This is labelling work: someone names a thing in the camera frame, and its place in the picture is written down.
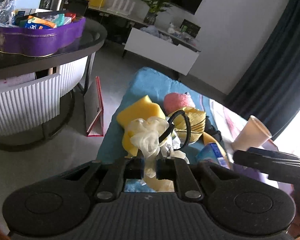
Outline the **cream scrunchie with black band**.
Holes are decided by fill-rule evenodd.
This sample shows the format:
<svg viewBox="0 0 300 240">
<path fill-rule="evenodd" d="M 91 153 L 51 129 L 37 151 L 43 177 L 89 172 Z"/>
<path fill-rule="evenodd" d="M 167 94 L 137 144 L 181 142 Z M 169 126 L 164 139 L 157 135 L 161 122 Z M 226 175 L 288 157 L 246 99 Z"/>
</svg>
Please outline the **cream scrunchie with black band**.
<svg viewBox="0 0 300 240">
<path fill-rule="evenodd" d="M 181 117 L 186 125 L 186 139 L 181 142 L 175 133 L 175 120 Z M 190 120 L 183 110 L 174 112 L 166 120 L 152 116 L 147 120 L 136 119 L 128 125 L 128 131 L 132 132 L 130 142 L 142 153 L 145 160 L 143 181 L 155 192 L 173 192 L 173 181 L 156 178 L 156 161 L 161 154 L 163 158 L 180 158 L 189 164 L 189 160 L 182 149 L 189 144 L 191 137 Z"/>
</svg>

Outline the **yellow sponge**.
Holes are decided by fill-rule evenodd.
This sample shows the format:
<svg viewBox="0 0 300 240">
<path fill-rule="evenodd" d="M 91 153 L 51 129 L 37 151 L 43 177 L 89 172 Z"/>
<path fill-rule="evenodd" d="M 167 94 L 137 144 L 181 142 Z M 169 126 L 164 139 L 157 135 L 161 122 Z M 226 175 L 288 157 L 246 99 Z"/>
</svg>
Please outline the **yellow sponge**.
<svg viewBox="0 0 300 240">
<path fill-rule="evenodd" d="M 131 142 L 131 138 L 138 133 L 147 132 L 151 121 L 163 124 L 167 128 L 167 121 L 161 107 L 151 101 L 148 95 L 126 107 L 116 117 L 119 125 L 124 129 L 122 146 L 127 152 L 127 158 L 135 157 L 138 148 Z"/>
</svg>

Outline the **yellow striped cloth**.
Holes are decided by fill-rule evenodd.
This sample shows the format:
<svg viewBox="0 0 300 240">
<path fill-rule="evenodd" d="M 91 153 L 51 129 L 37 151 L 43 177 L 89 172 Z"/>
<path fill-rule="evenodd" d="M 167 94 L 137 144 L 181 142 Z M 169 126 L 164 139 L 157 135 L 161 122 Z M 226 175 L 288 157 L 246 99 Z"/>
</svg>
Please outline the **yellow striped cloth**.
<svg viewBox="0 0 300 240">
<path fill-rule="evenodd" d="M 190 121 L 191 135 L 189 144 L 195 143 L 204 133 L 206 125 L 206 112 L 190 106 L 183 107 L 180 110 L 185 112 Z M 184 117 L 181 115 L 177 116 L 173 123 L 175 125 L 174 130 L 177 136 L 181 142 L 184 142 L 187 133 Z"/>
</svg>

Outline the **pink fluffy plush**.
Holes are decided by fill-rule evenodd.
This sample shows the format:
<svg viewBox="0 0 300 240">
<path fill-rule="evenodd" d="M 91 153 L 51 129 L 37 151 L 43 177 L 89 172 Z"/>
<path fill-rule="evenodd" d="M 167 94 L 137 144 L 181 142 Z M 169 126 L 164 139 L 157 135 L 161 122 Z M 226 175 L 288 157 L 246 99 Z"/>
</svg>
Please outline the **pink fluffy plush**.
<svg viewBox="0 0 300 240">
<path fill-rule="evenodd" d="M 188 92 L 169 93 L 164 97 L 164 110 L 166 114 L 169 115 L 183 107 L 195 107 L 194 101 Z"/>
</svg>

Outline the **purple tissue pack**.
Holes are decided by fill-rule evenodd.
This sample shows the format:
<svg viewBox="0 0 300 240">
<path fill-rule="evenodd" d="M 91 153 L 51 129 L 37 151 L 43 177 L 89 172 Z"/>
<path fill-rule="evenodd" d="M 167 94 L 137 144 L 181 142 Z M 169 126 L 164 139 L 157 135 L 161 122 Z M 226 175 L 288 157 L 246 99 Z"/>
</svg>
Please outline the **purple tissue pack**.
<svg viewBox="0 0 300 240">
<path fill-rule="evenodd" d="M 241 175 L 252 178 L 254 180 L 263 182 L 263 183 L 265 183 L 267 185 L 270 185 L 272 187 L 275 187 L 277 189 L 279 188 L 279 185 L 278 185 L 277 181 L 269 180 L 267 174 L 262 173 L 257 169 L 250 168 L 250 167 L 245 167 L 245 166 L 242 166 L 242 165 L 238 165 L 236 163 L 233 163 L 232 167 L 233 167 L 233 170 L 236 173 L 239 173 Z"/>
</svg>

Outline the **beige paper cup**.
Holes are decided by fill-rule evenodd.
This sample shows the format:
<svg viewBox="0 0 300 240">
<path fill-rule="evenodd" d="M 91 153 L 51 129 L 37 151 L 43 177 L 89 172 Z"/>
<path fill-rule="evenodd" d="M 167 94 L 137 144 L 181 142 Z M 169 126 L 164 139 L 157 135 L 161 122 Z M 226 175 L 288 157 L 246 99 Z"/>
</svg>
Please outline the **beige paper cup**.
<svg viewBox="0 0 300 240">
<path fill-rule="evenodd" d="M 251 115 L 237 138 L 231 143 L 231 147 L 234 151 L 246 151 L 250 147 L 262 146 L 271 137 L 269 129 L 257 117 Z"/>
</svg>

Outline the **blue white small carton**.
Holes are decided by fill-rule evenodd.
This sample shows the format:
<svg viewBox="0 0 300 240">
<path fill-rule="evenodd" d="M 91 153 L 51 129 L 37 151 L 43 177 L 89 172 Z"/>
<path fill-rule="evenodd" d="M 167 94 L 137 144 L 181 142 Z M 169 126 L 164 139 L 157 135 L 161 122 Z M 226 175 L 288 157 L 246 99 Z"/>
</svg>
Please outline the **blue white small carton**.
<svg viewBox="0 0 300 240">
<path fill-rule="evenodd" d="M 218 142 L 210 142 L 196 155 L 196 161 L 207 160 L 219 166 L 229 169 L 229 161 L 226 152 Z"/>
</svg>

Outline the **red desk calendar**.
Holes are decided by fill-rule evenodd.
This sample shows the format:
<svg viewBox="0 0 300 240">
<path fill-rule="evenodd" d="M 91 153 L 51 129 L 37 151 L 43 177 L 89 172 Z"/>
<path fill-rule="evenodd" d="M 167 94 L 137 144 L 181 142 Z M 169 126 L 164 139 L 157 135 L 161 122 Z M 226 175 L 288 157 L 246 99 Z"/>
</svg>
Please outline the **red desk calendar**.
<svg viewBox="0 0 300 240">
<path fill-rule="evenodd" d="M 87 137 L 103 137 L 103 100 L 100 77 L 96 76 L 84 95 L 85 126 Z"/>
</svg>

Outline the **dark blue curtain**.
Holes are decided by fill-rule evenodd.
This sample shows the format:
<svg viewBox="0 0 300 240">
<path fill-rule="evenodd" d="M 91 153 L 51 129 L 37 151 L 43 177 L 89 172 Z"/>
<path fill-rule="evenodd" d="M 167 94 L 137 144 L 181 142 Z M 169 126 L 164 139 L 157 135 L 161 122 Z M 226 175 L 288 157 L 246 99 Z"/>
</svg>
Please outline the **dark blue curtain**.
<svg viewBox="0 0 300 240">
<path fill-rule="evenodd" d="M 254 115 L 275 140 L 300 111 L 300 0 L 289 0 L 274 31 L 224 104 Z"/>
</svg>

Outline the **teal striped blanket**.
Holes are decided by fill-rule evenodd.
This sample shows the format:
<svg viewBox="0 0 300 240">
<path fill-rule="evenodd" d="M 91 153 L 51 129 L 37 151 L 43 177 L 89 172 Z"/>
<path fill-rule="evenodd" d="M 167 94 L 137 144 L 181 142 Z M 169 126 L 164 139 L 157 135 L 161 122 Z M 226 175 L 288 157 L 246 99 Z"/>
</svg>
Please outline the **teal striped blanket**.
<svg viewBox="0 0 300 240">
<path fill-rule="evenodd" d="M 166 117 L 164 97 L 170 93 L 188 92 L 196 109 L 205 111 L 211 124 L 221 132 L 223 139 L 234 140 L 247 121 L 215 100 L 149 67 L 136 72 L 122 101 L 113 114 L 97 159 L 111 164 L 116 159 L 136 153 L 124 136 L 124 127 L 135 119 L 151 116 Z"/>
</svg>

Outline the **round dark coffee table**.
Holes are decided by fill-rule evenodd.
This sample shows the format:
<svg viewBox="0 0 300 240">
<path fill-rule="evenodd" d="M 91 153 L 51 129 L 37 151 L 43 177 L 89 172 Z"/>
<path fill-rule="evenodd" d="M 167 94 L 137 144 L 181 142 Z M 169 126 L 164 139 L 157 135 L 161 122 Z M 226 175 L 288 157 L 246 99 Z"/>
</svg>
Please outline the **round dark coffee table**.
<svg viewBox="0 0 300 240">
<path fill-rule="evenodd" d="M 82 36 L 55 54 L 27 58 L 0 53 L 0 79 L 11 75 L 43 77 L 0 88 L 0 150 L 19 152 L 54 138 L 70 121 L 78 87 L 87 92 L 95 53 L 107 37 L 106 28 L 86 18 Z"/>
</svg>

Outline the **long tv console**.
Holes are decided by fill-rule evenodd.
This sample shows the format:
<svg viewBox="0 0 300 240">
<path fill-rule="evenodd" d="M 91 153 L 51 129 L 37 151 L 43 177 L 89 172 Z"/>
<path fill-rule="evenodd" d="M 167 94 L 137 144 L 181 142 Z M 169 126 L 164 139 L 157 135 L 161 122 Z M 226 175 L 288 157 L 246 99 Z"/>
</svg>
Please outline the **long tv console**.
<svg viewBox="0 0 300 240">
<path fill-rule="evenodd" d="M 145 31 L 151 27 L 146 31 L 146 33 L 158 38 L 163 38 L 165 41 L 171 42 L 176 46 L 182 45 L 196 53 L 200 53 L 200 49 L 197 46 L 190 44 L 189 41 L 179 38 L 173 34 L 169 34 L 156 26 L 149 26 L 140 20 L 136 20 L 128 16 L 114 14 L 106 9 L 96 7 L 88 7 L 84 16 L 102 24 L 108 33 L 107 40 L 111 42 L 125 45 L 132 28 Z"/>
</svg>

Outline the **dark green framed box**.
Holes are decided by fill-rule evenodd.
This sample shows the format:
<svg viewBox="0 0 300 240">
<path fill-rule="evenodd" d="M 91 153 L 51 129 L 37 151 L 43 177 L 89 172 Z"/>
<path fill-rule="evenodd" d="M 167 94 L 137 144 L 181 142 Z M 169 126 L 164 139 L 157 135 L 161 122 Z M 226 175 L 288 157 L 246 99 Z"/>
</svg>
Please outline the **dark green framed box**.
<svg viewBox="0 0 300 240">
<path fill-rule="evenodd" d="M 181 26 L 180 26 L 180 31 L 182 33 L 189 34 L 193 38 L 196 38 L 196 36 L 198 35 L 198 33 L 200 31 L 200 26 L 184 19 Z"/>
</svg>

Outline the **purple tray box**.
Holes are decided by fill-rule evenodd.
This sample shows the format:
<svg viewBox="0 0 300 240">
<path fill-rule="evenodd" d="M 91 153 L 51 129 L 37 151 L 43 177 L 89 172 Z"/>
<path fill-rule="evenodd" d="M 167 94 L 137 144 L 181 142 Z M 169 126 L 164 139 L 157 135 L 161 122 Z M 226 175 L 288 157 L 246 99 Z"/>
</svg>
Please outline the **purple tray box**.
<svg viewBox="0 0 300 240">
<path fill-rule="evenodd" d="M 0 27 L 0 52 L 29 57 L 45 57 L 72 44 L 83 33 L 86 19 L 53 29 Z"/>
</svg>

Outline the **potted bamboo plant right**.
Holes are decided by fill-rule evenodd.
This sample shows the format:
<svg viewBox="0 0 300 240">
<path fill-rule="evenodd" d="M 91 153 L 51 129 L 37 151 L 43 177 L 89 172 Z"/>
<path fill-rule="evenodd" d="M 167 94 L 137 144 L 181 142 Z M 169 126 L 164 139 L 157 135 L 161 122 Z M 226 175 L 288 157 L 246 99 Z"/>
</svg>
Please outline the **potted bamboo plant right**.
<svg viewBox="0 0 300 240">
<path fill-rule="evenodd" d="M 148 12 L 143 20 L 145 24 L 154 25 L 159 13 L 170 8 L 171 0 L 142 0 L 148 6 Z"/>
</svg>

